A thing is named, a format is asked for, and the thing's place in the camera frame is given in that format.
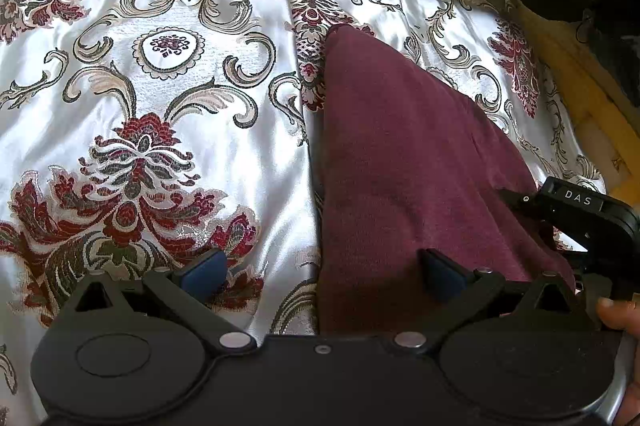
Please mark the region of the person's right hand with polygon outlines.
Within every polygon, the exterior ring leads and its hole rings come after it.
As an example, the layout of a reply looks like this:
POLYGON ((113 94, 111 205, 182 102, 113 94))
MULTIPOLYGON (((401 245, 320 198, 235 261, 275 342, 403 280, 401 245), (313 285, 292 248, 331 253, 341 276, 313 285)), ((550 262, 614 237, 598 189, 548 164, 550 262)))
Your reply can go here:
MULTIPOLYGON (((601 297, 597 302, 600 320, 613 330, 623 330, 635 340, 640 335, 640 312, 636 302, 601 297)), ((634 372, 614 420, 615 425, 638 425, 640 412, 639 348, 634 354, 634 372)))

